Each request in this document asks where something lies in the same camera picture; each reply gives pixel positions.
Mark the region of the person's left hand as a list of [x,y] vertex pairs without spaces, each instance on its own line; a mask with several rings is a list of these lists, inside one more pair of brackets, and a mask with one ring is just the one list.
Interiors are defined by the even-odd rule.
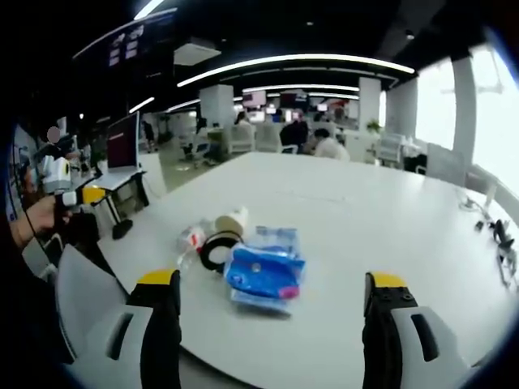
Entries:
[[55,196],[40,199],[26,211],[26,214],[34,235],[53,229],[58,222],[67,224],[72,216],[71,211],[57,207]]

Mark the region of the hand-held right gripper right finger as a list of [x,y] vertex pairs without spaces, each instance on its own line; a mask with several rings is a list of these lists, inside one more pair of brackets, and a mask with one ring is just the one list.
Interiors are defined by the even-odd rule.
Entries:
[[421,306],[398,276],[366,274],[364,388],[461,388],[477,371],[461,356],[451,328]]

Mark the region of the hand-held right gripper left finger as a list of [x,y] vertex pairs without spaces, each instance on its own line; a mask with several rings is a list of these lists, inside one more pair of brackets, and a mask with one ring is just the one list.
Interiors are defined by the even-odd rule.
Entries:
[[141,277],[98,321],[75,360],[82,388],[180,388],[180,271]]

